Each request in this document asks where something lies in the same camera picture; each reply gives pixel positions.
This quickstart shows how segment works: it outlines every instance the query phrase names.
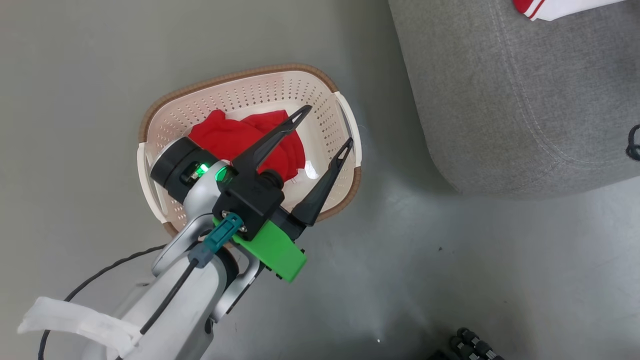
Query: concrete floor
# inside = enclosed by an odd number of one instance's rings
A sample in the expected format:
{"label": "concrete floor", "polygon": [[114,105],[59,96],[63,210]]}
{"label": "concrete floor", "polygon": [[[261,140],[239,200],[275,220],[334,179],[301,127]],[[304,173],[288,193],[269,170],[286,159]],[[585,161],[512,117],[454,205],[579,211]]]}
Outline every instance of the concrete floor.
{"label": "concrete floor", "polygon": [[[136,133],[182,86],[287,62],[327,72],[364,147],[354,202],[309,229],[296,282],[262,274],[205,359],[422,359],[467,326],[506,359],[635,359],[640,179],[540,202],[456,195],[429,159],[384,1],[0,5],[0,348],[39,295],[168,237],[140,191]],[[152,256],[80,294],[112,310]],[[47,360],[83,341],[53,334]]]}

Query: teal connector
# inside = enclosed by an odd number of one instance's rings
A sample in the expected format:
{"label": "teal connector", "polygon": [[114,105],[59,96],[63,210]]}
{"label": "teal connector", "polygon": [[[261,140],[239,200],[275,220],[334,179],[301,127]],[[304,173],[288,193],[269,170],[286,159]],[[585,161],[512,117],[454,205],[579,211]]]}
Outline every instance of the teal connector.
{"label": "teal connector", "polygon": [[224,219],[216,226],[206,238],[204,245],[214,254],[222,248],[235,235],[243,225],[242,219],[234,213],[227,213]]}

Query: brown basket rim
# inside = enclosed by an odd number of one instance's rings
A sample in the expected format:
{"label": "brown basket rim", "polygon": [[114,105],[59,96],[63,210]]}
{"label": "brown basket rim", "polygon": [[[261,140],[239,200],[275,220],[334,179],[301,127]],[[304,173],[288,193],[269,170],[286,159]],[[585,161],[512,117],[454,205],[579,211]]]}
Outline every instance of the brown basket rim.
{"label": "brown basket rim", "polygon": [[[147,142],[147,133],[149,131],[149,126],[151,125],[151,120],[154,118],[156,113],[166,104],[172,102],[180,97],[191,94],[193,92],[197,92],[206,88],[210,88],[212,86],[220,85],[223,83],[228,83],[230,81],[249,78],[252,76],[272,74],[276,72],[285,72],[285,71],[303,71],[308,72],[322,80],[323,83],[331,90],[331,92],[338,91],[338,87],[335,86],[335,83],[329,78],[327,74],[321,71],[318,68],[315,68],[311,65],[299,64],[299,63],[290,63],[284,65],[272,65],[259,67],[257,69],[245,70],[241,72],[234,72],[232,74],[218,76],[213,79],[201,81],[199,83],[186,86],[184,88],[178,89],[174,92],[170,92],[165,96],[162,96],[160,99],[156,100],[145,112],[144,117],[142,118],[142,123],[140,124],[140,130],[138,131],[138,143]],[[317,221],[322,221],[326,218],[332,217],[337,213],[341,212],[344,208],[349,205],[349,203],[353,200],[358,192],[358,188],[360,187],[360,178],[362,176],[362,171],[360,167],[355,167],[353,169],[353,181],[351,182],[351,187],[347,195],[344,197],[342,201],[340,201],[336,206],[323,211],[318,216]],[[166,222],[163,224],[166,232],[172,237],[178,233],[178,230],[171,222]]]}

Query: white tape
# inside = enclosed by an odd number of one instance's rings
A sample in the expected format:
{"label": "white tape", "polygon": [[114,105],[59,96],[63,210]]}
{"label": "white tape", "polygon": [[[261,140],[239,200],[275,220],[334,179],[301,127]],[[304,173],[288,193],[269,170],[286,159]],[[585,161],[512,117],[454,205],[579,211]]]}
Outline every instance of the white tape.
{"label": "white tape", "polygon": [[27,331],[65,331],[82,335],[102,345],[114,348],[125,358],[142,337],[140,327],[70,302],[38,297],[18,326],[18,333]]}

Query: laundry basket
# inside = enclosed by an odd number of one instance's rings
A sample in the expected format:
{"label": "laundry basket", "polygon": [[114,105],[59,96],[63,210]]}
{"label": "laundry basket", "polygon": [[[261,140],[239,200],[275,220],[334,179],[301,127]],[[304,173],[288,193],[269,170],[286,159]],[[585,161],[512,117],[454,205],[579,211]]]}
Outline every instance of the laundry basket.
{"label": "laundry basket", "polygon": [[349,138],[353,150],[345,162],[318,220],[344,209],[360,185],[362,146],[353,112],[333,81],[308,65],[279,65],[221,76],[172,92],[147,110],[138,141],[138,175],[145,198],[156,218],[174,236],[186,225],[182,205],[149,178],[150,165],[163,147],[188,135],[191,128],[216,109],[228,119],[242,120],[257,113],[286,110],[292,114],[305,104],[311,113],[297,132],[305,150],[304,171],[285,182],[282,206],[291,210],[326,171],[332,156]]}

